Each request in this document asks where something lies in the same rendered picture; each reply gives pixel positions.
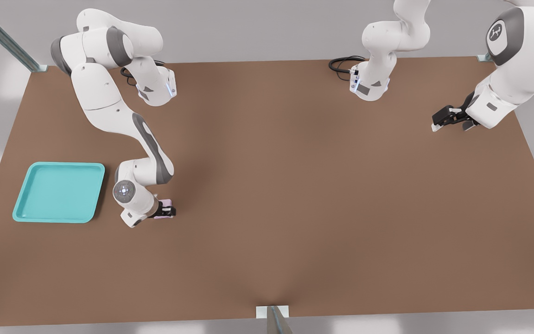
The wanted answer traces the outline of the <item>pale blue-green tray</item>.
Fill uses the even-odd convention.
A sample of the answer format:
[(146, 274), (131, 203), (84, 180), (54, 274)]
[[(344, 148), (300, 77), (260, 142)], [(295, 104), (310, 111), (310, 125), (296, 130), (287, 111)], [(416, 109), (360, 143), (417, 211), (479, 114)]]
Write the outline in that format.
[(104, 175), (100, 163), (37, 161), (27, 170), (13, 220), (87, 223), (95, 215)]

